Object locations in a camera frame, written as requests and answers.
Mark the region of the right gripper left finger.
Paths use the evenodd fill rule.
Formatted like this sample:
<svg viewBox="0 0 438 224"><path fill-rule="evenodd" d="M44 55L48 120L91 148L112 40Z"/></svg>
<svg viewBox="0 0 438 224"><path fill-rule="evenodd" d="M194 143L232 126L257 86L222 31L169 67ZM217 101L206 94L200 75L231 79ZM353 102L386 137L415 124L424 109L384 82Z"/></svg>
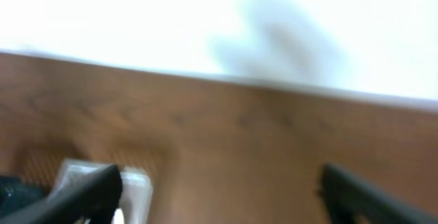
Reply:
<svg viewBox="0 0 438 224"><path fill-rule="evenodd" d="M71 224L81 218L111 224L123 191L117 165L85 175L54 195L1 219L1 224Z"/></svg>

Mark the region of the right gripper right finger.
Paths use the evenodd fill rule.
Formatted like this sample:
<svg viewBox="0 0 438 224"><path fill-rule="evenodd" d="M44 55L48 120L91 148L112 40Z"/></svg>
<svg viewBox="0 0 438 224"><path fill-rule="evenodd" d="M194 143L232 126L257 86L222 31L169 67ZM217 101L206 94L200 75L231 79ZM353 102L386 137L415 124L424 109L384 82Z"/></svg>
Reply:
<svg viewBox="0 0 438 224"><path fill-rule="evenodd" d="M350 171L325 164L319 194L332 223L436 223L437 218L391 198Z"/></svg>

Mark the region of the clear plastic basket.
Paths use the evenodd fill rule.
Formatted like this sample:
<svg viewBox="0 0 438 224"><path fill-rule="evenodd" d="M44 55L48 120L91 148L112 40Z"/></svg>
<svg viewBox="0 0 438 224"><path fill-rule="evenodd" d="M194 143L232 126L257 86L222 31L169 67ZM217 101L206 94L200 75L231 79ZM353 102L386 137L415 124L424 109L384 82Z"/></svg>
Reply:
<svg viewBox="0 0 438 224"><path fill-rule="evenodd" d="M52 196L84 175L105 166L89 161L65 159L49 194ZM146 224L153 195L150 177L143 169L127 166L121 168L120 177L123 191L112 224Z"/></svg>

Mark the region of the dark green plastic basket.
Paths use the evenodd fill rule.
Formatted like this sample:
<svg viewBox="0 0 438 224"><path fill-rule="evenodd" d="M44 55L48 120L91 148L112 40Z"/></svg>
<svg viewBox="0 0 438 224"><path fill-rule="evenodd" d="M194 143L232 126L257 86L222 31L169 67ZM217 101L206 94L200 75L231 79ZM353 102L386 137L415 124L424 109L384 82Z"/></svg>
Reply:
<svg viewBox="0 0 438 224"><path fill-rule="evenodd" d="M18 211L44 197L44 190L24 184L17 177L1 176L1 218Z"/></svg>

